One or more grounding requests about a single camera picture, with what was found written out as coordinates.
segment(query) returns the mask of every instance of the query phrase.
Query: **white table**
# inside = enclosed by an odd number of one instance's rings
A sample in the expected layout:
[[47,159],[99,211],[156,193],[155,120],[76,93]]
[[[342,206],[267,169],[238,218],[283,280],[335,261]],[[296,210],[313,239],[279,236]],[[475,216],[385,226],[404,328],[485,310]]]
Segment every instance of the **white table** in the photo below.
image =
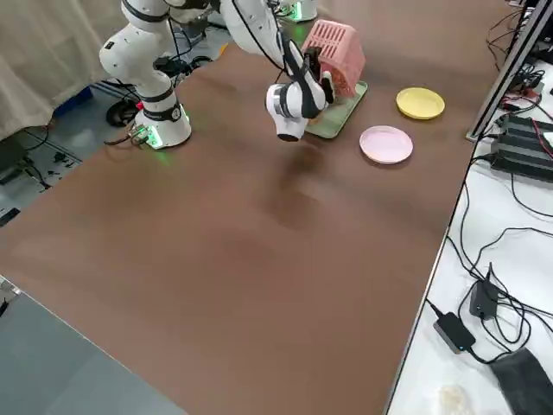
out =
[[[553,113],[553,67],[544,78],[542,107]],[[514,102],[526,106],[524,101]],[[538,121],[551,122],[538,109],[521,117],[533,117]],[[489,152],[489,143],[479,144],[476,155]],[[496,239],[506,227],[535,227],[553,233],[553,219],[536,216],[518,205],[511,193],[511,177],[490,169],[486,162],[477,162],[467,175],[470,208],[465,222],[463,241],[467,254],[475,261],[479,249]],[[518,198],[539,211],[553,214],[553,184],[515,176]],[[459,246],[461,217],[467,205],[463,192],[448,229],[448,235]],[[510,293],[518,300],[542,310],[553,312],[553,239],[533,232],[508,233],[494,248],[484,252],[479,269],[486,274],[489,262],[505,283]],[[438,253],[427,293],[443,312],[456,313],[461,299],[474,279],[462,268],[460,260],[449,242],[444,240]],[[495,343],[480,326],[480,320],[468,312],[469,301],[461,312],[463,322],[477,339],[474,351],[485,359],[492,359],[503,349]],[[507,322],[518,322],[513,311],[498,308],[499,316]],[[398,373],[395,391],[391,395],[389,415],[431,415],[439,413],[439,392],[443,386],[461,386],[467,393],[474,414],[511,415],[511,411],[499,390],[491,369],[479,364],[469,353],[453,354],[436,333],[432,324],[436,316],[422,302],[422,311],[417,317],[410,345],[407,348],[403,367]],[[543,369],[553,380],[553,335],[534,316],[531,339],[526,346],[540,361]],[[546,321],[553,326],[553,319]],[[487,327],[499,337],[495,323]],[[507,327],[507,335],[516,329]]]

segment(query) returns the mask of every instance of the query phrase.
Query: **green tray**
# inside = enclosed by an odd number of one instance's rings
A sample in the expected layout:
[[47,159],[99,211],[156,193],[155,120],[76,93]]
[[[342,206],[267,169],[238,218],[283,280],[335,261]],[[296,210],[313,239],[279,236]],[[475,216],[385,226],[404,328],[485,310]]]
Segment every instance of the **green tray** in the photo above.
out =
[[353,110],[366,94],[369,86],[366,82],[360,81],[355,86],[355,96],[346,99],[344,102],[329,106],[318,118],[317,122],[308,125],[306,131],[321,138],[335,138],[352,115]]

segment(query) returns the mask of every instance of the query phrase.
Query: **yellow plate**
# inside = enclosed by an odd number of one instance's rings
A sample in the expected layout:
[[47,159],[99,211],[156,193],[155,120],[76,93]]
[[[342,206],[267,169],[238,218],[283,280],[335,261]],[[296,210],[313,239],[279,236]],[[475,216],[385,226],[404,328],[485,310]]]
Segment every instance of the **yellow plate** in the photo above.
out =
[[396,102],[399,111],[414,119],[435,118],[446,108],[443,98],[426,88],[403,89],[397,95]]

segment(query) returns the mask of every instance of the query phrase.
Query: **cable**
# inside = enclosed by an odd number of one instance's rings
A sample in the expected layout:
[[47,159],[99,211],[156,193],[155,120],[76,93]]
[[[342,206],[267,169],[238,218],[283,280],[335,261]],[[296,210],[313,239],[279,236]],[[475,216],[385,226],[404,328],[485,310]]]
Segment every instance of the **cable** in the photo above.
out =
[[33,161],[32,161],[30,158],[24,157],[22,160],[26,163],[27,167],[31,168],[31,169],[36,173],[36,175],[37,175],[38,177],[35,177],[35,176],[31,175],[31,174],[29,173],[29,171],[25,169],[25,172],[26,172],[29,176],[34,177],[34,178],[44,187],[45,190],[48,190],[49,188],[52,187],[52,186],[50,186],[48,183],[45,182],[44,177],[42,176],[41,171],[38,170],[38,169],[36,168],[35,164],[33,163]]
[[[179,57],[179,62],[181,62],[181,51],[179,50],[179,43],[176,41],[176,36],[175,36],[175,30],[173,29],[173,19],[169,19],[169,27],[171,29],[171,35],[173,36],[173,43],[175,44],[175,49],[176,49],[176,55]],[[190,43],[190,39],[188,38],[188,35],[186,35],[187,39],[188,39],[188,46],[190,47],[190,49],[192,49],[192,43]],[[176,83],[179,79],[179,74],[177,74],[175,76],[175,80],[173,81],[173,88],[176,87]]]
[[114,83],[114,82],[110,82],[109,80],[103,80],[102,83],[106,84],[106,85],[109,85],[109,86],[113,86],[114,88],[131,88],[133,87],[134,85],[132,84],[124,84],[123,82],[121,82],[121,80],[117,80],[117,84]]
[[46,126],[46,134],[42,138],[36,136],[35,134],[33,134],[32,132],[29,132],[27,130],[22,130],[22,131],[40,141],[37,145],[33,145],[32,147],[29,147],[28,149],[25,149],[25,151],[32,151],[32,150],[38,149],[39,147],[41,147],[42,145],[44,145],[48,141],[48,137],[50,136],[50,127],[49,127],[49,125]]
[[294,14],[294,6],[282,5],[275,8],[276,17],[288,17]]
[[[531,102],[532,104],[535,104],[535,102],[532,101],[532,100],[531,100],[530,98],[528,98],[528,97],[518,97],[518,98],[519,98],[519,99],[524,99],[525,101],[529,101],[529,102]],[[543,108],[541,105],[537,104],[537,105],[536,105],[536,108],[537,108],[539,111],[543,112],[543,113],[547,116],[547,118],[549,118],[551,121],[553,121],[553,115],[551,115],[551,114],[549,114],[547,111],[545,111],[544,108]]]
[[[489,162],[490,161],[489,156],[490,155],[477,156],[477,157],[475,157],[471,160],[470,165],[472,166],[474,163],[476,163],[479,160],[487,160]],[[463,212],[463,215],[461,217],[461,226],[460,226],[460,228],[461,228],[461,231],[460,231],[461,249],[458,249],[457,245],[453,242],[453,240],[451,239],[451,237],[449,235],[446,235],[446,241],[448,241],[452,245],[452,247],[454,248],[455,254],[457,255],[457,258],[459,259],[459,261],[461,263],[461,266],[467,271],[467,273],[471,277],[473,277],[475,279],[475,281],[471,284],[469,290],[467,291],[465,296],[461,299],[461,302],[459,303],[459,306],[458,306],[458,309],[457,309],[457,317],[459,318],[459,320],[462,323],[461,310],[462,310],[463,306],[465,305],[465,303],[467,302],[469,296],[471,295],[474,287],[476,286],[476,284],[480,284],[480,281],[489,280],[492,277],[494,279],[496,279],[499,283],[499,286],[495,285],[495,287],[497,288],[497,291],[498,291],[498,297],[499,298],[491,298],[490,297],[490,299],[492,299],[500,307],[506,307],[510,310],[515,311],[517,313],[517,315],[520,317],[520,323],[518,324],[518,327],[517,327],[517,334],[515,335],[514,338],[510,338],[509,336],[506,335],[505,330],[501,326],[501,323],[500,323],[499,319],[497,318],[497,316],[495,316],[494,321],[495,321],[495,324],[496,324],[498,332],[499,332],[499,337],[496,336],[485,325],[484,320],[482,318],[480,319],[480,325],[486,331],[487,335],[489,335],[490,338],[493,339],[505,351],[498,354],[497,356],[493,357],[490,360],[487,360],[487,359],[484,359],[484,358],[480,357],[474,351],[473,348],[470,348],[468,350],[468,352],[479,363],[490,365],[490,364],[493,364],[495,361],[498,361],[499,359],[505,357],[506,355],[509,355],[511,353],[514,353],[514,351],[517,351],[517,350],[520,350],[521,348],[524,348],[528,344],[528,341],[531,338],[531,322],[528,320],[528,317],[527,317],[528,315],[532,315],[532,316],[536,317],[537,319],[539,319],[540,322],[544,325],[544,327],[547,330],[549,330],[551,333],[553,333],[553,328],[542,317],[542,316],[553,317],[553,314],[549,313],[547,311],[544,311],[544,310],[540,310],[536,307],[532,307],[532,306],[530,306],[526,303],[522,303],[519,300],[517,300],[517,298],[512,296],[509,293],[509,291],[507,290],[507,287],[505,286],[505,284],[499,279],[499,277],[493,271],[492,264],[490,264],[490,269],[488,271],[488,274],[484,277],[482,272],[480,272],[480,270],[478,269],[478,263],[480,262],[480,259],[483,255],[483,252],[486,249],[490,248],[491,246],[494,246],[497,243],[499,243],[501,241],[501,239],[507,233],[509,233],[511,231],[519,231],[519,232],[532,231],[532,232],[540,233],[540,234],[542,234],[544,236],[547,236],[547,237],[550,237],[550,238],[553,238],[553,233],[549,233],[547,231],[543,231],[543,230],[536,229],[536,228],[533,228],[533,227],[508,227],[499,235],[499,237],[494,239],[492,242],[482,246],[480,248],[479,252],[478,252],[478,257],[477,257],[476,261],[473,262],[470,259],[470,257],[468,256],[467,251],[465,250],[465,247],[464,247],[464,244],[463,244],[463,240],[464,240],[464,238],[463,238],[463,236],[464,236],[463,235],[463,229],[464,229],[465,221],[466,221],[466,218],[467,218],[468,209],[470,208],[470,194],[469,194],[469,191],[468,191],[468,186],[467,186],[466,180],[463,182],[462,191],[465,191],[467,193],[467,206],[466,206],[465,211]],[[523,339],[524,326],[525,325],[528,327],[528,330],[527,330],[527,335]],[[521,340],[523,342],[522,342],[522,344],[520,344],[520,346],[517,347],[516,350],[513,349],[513,348],[508,347],[505,344],[505,343],[508,343],[510,345],[516,345],[516,344],[520,343]]]
[[283,73],[284,73],[284,69],[281,69],[281,71],[278,73],[278,76],[276,77],[275,82],[273,82],[273,84],[278,83],[278,80],[280,80],[280,77],[283,76]]
[[244,15],[242,15],[242,11],[240,10],[240,8],[238,7],[238,5],[236,4],[236,0],[232,0],[232,5],[234,6],[234,9],[236,10],[236,13],[238,14],[238,16],[240,17],[240,20],[242,21],[242,23],[245,25],[245,28],[248,30],[248,33],[250,34],[251,36],[251,39],[253,39],[253,41],[256,43],[257,47],[259,48],[259,50],[261,50],[261,52],[265,55],[265,58],[267,58],[270,63],[273,64],[274,67],[276,67],[276,69],[279,69],[279,70],[284,70],[283,68],[281,68],[280,66],[277,65],[277,63],[269,56],[269,54],[267,54],[267,52],[265,52],[265,49],[261,46],[261,43],[259,43],[259,41],[257,40],[256,36],[253,34],[253,32],[251,31],[250,29],[250,25],[247,23],[247,21],[245,20],[244,18]]
[[135,126],[136,124],[136,121],[133,119],[131,121],[132,124],[130,124],[130,126],[127,128],[127,132],[125,133],[124,137],[123,138],[119,138],[118,140],[115,140],[115,141],[104,141],[104,144],[105,145],[109,145],[109,146],[114,146],[114,145],[120,145],[126,141],[129,141],[130,140],[130,134],[129,134],[129,131],[132,130],[132,128]]
[[507,20],[509,17],[513,17],[513,16],[516,16],[516,15],[519,15],[520,13],[522,13],[522,10],[517,10],[517,11],[513,11],[512,13],[509,13],[507,16],[503,17],[501,20],[499,20],[497,23],[495,23],[495,24],[488,30],[488,33],[491,33],[492,30],[494,30],[495,28],[497,28],[502,22],[504,22],[505,20]]
[[[173,31],[173,23],[172,22],[176,22],[176,23],[178,23],[178,22],[172,17],[169,19],[169,26],[171,27],[171,31],[173,32],[174,39],[176,39],[175,32]],[[182,35],[184,36],[184,38],[187,40],[187,43],[188,43],[188,49],[185,52],[180,53],[180,55],[183,55],[183,54],[189,53],[194,48],[194,46],[192,45],[192,42],[190,41],[190,37],[188,36],[187,32],[182,30],[180,33],[182,33]]]
[[511,192],[512,192],[512,197],[514,197],[515,201],[520,205],[522,206],[523,208],[527,209],[527,210],[530,210],[532,213],[534,214],[539,214],[540,216],[545,216],[546,218],[553,218],[553,214],[546,214],[544,212],[540,212],[539,210],[536,210],[530,206],[528,206],[527,204],[525,204],[524,202],[522,202],[518,196],[517,196],[517,193],[515,192],[515,175],[514,173],[511,173]]
[[427,297],[424,298],[424,301],[430,305],[430,307],[435,312],[438,318],[443,316],[443,313],[440,311],[440,309],[438,309],[430,300],[428,300]]
[[498,343],[506,352],[508,353],[512,353],[512,350],[510,350],[505,344],[503,344],[491,331],[488,327],[486,327],[486,325],[484,324],[484,319],[481,318],[480,319],[480,326],[482,326],[482,328],[484,329],[484,331],[486,331],[487,335],[489,335],[490,337],[492,337],[496,343]]
[[190,62],[190,67],[192,68],[193,71],[195,71],[196,69],[201,67],[201,64],[200,64],[201,62],[211,63],[211,62],[213,62],[213,59],[211,59],[209,56],[203,56],[203,55],[196,56]]
[[498,72],[501,71],[501,68],[499,67],[499,64],[498,64],[498,56],[495,54],[495,52],[493,52],[492,46],[498,48],[501,52],[503,52],[503,49],[500,48],[497,45],[492,45],[492,43],[490,43],[489,41],[486,41],[486,45],[487,45],[488,50],[492,53],[493,65],[495,66],[495,68],[497,69]]
[[127,84],[124,84],[124,83],[121,82],[120,80],[118,80],[118,83],[121,85],[122,88],[124,88],[124,89],[126,89],[127,91],[129,91],[129,94],[134,95],[138,100],[140,100],[140,96],[139,96],[135,91],[133,91],[132,89],[130,89],[130,87],[128,87]]
[[214,22],[207,22],[207,25],[214,28],[214,29],[225,30],[225,31],[228,32],[228,28],[224,24],[218,24],[218,23],[214,23]]
[[526,106],[525,108],[520,108],[519,110],[516,110],[516,111],[511,111],[510,114],[511,115],[520,115],[520,114],[523,114],[525,112],[531,111],[534,108],[536,108],[538,105],[540,105],[540,103],[542,102],[542,99],[543,99],[543,95],[540,93],[536,97],[536,100],[532,101],[532,105]]
[[536,120],[534,118],[530,118],[532,120],[532,125],[534,126],[534,131],[536,132],[537,140],[539,141],[540,145],[543,148],[543,151],[545,151],[551,159],[553,159],[553,152],[551,152],[550,149],[547,148],[545,143],[543,142],[542,135],[539,133],[539,129],[537,128]]

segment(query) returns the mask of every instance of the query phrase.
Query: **floor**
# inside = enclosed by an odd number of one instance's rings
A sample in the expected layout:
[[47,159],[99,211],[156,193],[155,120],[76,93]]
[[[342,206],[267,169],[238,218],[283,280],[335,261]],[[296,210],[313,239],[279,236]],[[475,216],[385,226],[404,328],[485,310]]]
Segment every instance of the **floor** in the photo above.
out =
[[[217,59],[222,45],[230,41],[229,35],[220,29],[210,28],[206,39],[194,46],[194,49],[183,56],[183,60],[191,61],[194,57],[205,55]],[[179,37],[179,49],[187,50],[188,43]],[[30,158],[44,176],[45,182],[54,186],[98,150],[105,140],[111,140],[118,129],[105,122],[105,112],[115,104],[122,94],[110,95],[104,90],[92,88],[93,99],[86,101],[68,114],[56,119],[51,128],[48,144],[30,152]],[[29,128],[38,137],[43,137],[44,131]],[[32,147],[39,141],[24,132],[15,134],[15,138],[24,147]],[[66,163],[56,163],[54,156],[61,151],[67,155]],[[0,186],[0,216],[11,208],[23,210],[44,192],[44,187],[35,179],[22,175],[6,186]]]
[[[210,30],[207,38],[185,58],[191,60],[202,54],[215,59],[220,47],[228,41],[225,31]],[[186,50],[186,41],[179,42],[180,49]],[[93,99],[56,120],[48,144],[29,154],[51,186],[63,180],[118,132],[105,122],[105,112],[118,101],[117,95],[94,88],[92,93]],[[29,130],[43,137],[44,131]],[[17,133],[16,139],[25,147],[39,143],[23,132]],[[65,160],[56,162],[54,157],[59,152]],[[44,192],[38,181],[21,175],[0,186],[0,215],[11,208],[24,211]],[[0,372],[3,374],[0,376],[0,413],[186,414],[24,293],[10,303],[0,318]]]

